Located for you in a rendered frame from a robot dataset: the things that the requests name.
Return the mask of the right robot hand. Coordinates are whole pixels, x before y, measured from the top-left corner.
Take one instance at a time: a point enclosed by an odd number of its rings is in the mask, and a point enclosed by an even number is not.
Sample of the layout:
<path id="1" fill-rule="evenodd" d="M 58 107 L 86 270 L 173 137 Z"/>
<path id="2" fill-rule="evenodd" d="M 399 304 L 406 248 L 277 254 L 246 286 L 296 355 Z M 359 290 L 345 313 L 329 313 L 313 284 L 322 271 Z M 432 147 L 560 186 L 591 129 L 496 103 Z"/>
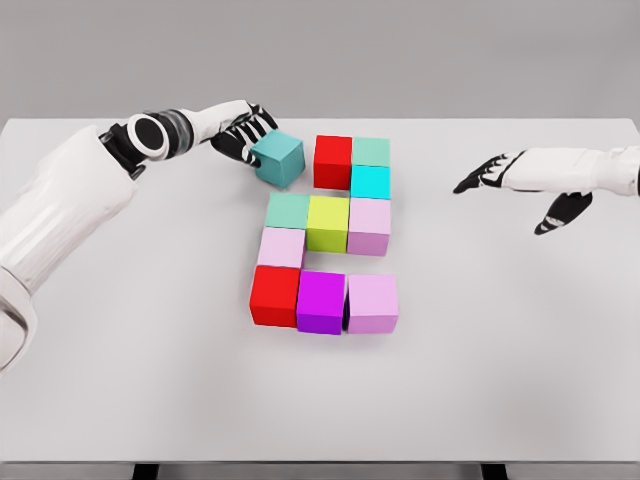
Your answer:
<path id="1" fill-rule="evenodd" d="M 534 229 L 540 236 L 572 223 L 591 205 L 598 157 L 595 151 L 581 148 L 530 148 L 503 153 L 469 173 L 453 192 L 491 187 L 556 193 L 558 197 Z"/>

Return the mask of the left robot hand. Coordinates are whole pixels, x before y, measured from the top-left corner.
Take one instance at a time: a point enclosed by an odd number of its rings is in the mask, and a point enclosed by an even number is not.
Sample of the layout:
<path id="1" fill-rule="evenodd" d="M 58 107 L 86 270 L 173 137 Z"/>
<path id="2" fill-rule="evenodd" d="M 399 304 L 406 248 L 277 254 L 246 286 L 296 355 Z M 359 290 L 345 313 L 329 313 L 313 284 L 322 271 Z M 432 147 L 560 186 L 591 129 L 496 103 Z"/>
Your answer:
<path id="1" fill-rule="evenodd" d="M 240 115 L 220 133 L 213 136 L 211 146 L 233 160 L 253 168 L 259 168 L 261 161 L 251 152 L 251 148 L 278 124 L 261 105 L 249 103 L 249 112 Z"/>

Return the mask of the teal cube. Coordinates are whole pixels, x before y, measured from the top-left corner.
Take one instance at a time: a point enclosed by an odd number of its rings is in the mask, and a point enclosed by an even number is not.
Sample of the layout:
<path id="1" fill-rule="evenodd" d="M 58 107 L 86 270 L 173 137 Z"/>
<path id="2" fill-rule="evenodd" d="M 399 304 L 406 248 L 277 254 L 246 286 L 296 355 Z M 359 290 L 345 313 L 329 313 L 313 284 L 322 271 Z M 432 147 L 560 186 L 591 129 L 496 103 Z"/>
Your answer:
<path id="1" fill-rule="evenodd" d="M 258 178 L 279 189 L 288 188 L 304 171 L 303 141 L 280 130 L 272 130 L 250 150 L 260 166 Z"/>

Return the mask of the mint green cube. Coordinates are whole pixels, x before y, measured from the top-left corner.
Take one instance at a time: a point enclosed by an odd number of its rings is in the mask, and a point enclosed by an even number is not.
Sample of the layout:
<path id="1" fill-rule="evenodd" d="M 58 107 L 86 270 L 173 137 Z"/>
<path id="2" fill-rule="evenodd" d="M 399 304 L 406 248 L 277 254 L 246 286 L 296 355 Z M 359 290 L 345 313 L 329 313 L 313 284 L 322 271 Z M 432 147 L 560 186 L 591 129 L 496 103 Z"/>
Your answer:
<path id="1" fill-rule="evenodd" d="M 265 226 L 305 230 L 310 196 L 308 194 L 271 193 Z"/>
<path id="2" fill-rule="evenodd" d="M 389 167 L 390 140 L 388 138 L 354 137 L 352 139 L 352 164 Z"/>

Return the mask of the red cube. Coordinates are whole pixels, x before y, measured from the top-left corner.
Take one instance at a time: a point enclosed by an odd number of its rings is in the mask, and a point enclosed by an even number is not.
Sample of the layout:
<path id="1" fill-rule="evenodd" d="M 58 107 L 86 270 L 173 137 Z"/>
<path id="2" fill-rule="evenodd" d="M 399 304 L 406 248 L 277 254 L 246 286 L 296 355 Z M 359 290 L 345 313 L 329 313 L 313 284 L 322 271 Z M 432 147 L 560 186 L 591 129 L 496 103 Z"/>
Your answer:
<path id="1" fill-rule="evenodd" d="M 313 186 L 349 190 L 351 185 L 352 138 L 318 135 L 313 158 Z"/>
<path id="2" fill-rule="evenodd" d="M 301 270 L 258 265 L 249 300 L 253 322 L 260 326 L 297 327 L 297 298 Z"/>

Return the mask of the pale pink cube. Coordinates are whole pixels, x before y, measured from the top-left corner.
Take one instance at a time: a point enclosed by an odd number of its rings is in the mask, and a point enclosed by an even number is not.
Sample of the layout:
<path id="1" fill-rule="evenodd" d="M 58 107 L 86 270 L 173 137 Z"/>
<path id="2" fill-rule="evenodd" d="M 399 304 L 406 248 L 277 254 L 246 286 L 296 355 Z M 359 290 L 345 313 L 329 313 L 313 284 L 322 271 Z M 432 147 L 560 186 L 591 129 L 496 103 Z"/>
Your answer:
<path id="1" fill-rule="evenodd" d="M 348 276 L 349 334 L 391 334 L 399 318 L 396 277 L 392 274 Z"/>
<path id="2" fill-rule="evenodd" d="M 257 264 L 302 269 L 305 246 L 306 232 L 302 229 L 265 227 Z"/>
<path id="3" fill-rule="evenodd" d="M 347 252 L 385 256 L 391 236 L 391 202 L 384 199 L 350 199 Z"/>

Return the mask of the yellow-green cube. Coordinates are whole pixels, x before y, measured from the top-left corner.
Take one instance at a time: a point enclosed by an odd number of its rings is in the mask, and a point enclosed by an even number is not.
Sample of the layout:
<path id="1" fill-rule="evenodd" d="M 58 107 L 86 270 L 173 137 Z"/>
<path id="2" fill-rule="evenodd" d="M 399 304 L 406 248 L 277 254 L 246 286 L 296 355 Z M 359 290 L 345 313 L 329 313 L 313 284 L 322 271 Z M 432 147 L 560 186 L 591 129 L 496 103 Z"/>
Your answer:
<path id="1" fill-rule="evenodd" d="M 344 254 L 347 249 L 349 210 L 348 198 L 312 195 L 306 227 L 307 249 Z"/>

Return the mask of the cyan cube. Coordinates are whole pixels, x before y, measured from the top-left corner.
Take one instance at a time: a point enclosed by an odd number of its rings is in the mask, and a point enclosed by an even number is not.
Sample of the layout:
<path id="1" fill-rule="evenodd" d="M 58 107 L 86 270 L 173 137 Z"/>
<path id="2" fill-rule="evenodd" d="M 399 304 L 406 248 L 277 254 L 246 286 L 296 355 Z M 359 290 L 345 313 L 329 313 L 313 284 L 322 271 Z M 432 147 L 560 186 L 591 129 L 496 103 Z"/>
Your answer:
<path id="1" fill-rule="evenodd" d="M 390 168 L 353 165 L 350 194 L 357 198 L 390 200 Z"/>

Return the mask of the magenta purple cube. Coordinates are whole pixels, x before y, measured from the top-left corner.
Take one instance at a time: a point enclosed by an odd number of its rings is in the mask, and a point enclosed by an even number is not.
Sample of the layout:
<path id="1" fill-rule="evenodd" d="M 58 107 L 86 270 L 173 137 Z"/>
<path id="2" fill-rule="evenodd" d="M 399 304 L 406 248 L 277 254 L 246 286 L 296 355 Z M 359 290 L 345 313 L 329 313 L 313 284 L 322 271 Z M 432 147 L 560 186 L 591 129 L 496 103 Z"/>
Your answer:
<path id="1" fill-rule="evenodd" d="M 296 307 L 298 331 L 341 334 L 345 282 L 346 276 L 341 273 L 301 271 Z"/>

